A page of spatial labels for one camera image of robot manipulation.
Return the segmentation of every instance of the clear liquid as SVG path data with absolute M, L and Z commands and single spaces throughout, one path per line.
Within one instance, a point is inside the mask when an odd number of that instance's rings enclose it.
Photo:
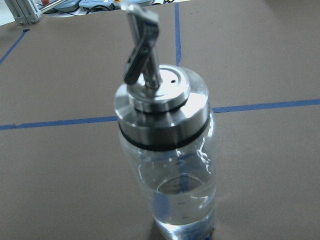
M 190 174 L 170 178 L 153 193 L 153 217 L 168 240 L 204 240 L 212 231 L 215 182 Z

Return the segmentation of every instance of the bottle base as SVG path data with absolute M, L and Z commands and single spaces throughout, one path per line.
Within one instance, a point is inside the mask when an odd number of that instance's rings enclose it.
M 173 225 L 154 219 L 167 240 L 209 240 L 208 235 L 215 228 L 215 209 L 205 217 L 183 225 Z

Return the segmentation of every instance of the black rubber seal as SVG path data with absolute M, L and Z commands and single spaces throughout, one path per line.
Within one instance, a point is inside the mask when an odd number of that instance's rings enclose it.
M 177 144 L 144 145 L 144 144 L 141 144 L 141 143 L 136 142 L 136 141 L 132 140 L 131 138 L 129 138 L 121 129 L 120 124 L 119 124 L 119 128 L 120 128 L 120 131 L 121 131 L 122 135 L 124 136 L 124 138 L 129 143 L 135 145 L 136 147 L 141 148 L 141 149 L 145 149 L 145 150 L 149 150 L 149 151 L 154 151 L 154 152 L 164 152 L 164 151 L 170 151 L 170 150 L 182 148 L 182 147 L 188 145 L 189 143 L 194 141 L 197 137 L 199 137 L 203 133 L 203 131 L 206 129 L 209 122 L 210 122 L 210 117 L 208 115 L 204 125 L 199 129 L 199 131 L 197 131 L 194 135 L 178 142 Z

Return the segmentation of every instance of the blue line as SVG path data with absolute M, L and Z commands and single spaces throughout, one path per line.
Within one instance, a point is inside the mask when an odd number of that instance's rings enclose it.
M 213 112 L 214 113 L 230 113 L 230 112 L 240 112 L 240 111 L 279 109 L 279 108 L 290 108 L 290 107 L 301 107 L 301 106 L 312 106 L 312 105 L 320 105 L 320 99 L 214 107 Z
M 5 53 L 5 55 L 0 59 L 0 65 L 5 61 L 5 59 L 9 56 L 9 54 L 13 51 L 13 49 L 18 45 L 21 39 L 26 35 L 27 31 L 30 29 L 24 29 L 20 35 L 20 37 L 15 41 L 15 43 L 9 48 L 9 50 Z
M 174 25 L 175 25 L 175 64 L 179 66 L 180 60 L 181 60 L 179 3 L 174 4 Z
M 217 114 L 217 113 L 230 113 L 230 112 L 240 112 L 240 111 L 264 110 L 264 109 L 302 107 L 302 106 L 312 106 L 312 105 L 320 105 L 320 99 L 284 101 L 284 102 L 261 103 L 261 104 L 238 105 L 238 106 L 223 106 L 223 107 L 214 107 L 212 110 L 214 113 Z M 13 129 L 28 129 L 28 128 L 75 125 L 75 124 L 105 123 L 105 122 L 116 122 L 116 121 L 118 121 L 118 118 L 116 116 L 101 116 L 101 117 L 80 118 L 80 119 L 71 119 L 71 120 L 30 122 L 30 123 L 22 123 L 20 125 L 15 125 L 15 124 L 0 125 L 0 131 L 13 130 Z

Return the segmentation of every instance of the red object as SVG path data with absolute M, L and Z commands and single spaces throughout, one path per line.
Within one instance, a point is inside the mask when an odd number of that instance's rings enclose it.
M 49 1 L 49 0 L 41 0 L 41 2 L 42 2 L 42 4 L 43 4 L 43 5 L 47 5 L 47 4 L 49 4 L 49 3 L 50 3 L 50 1 Z

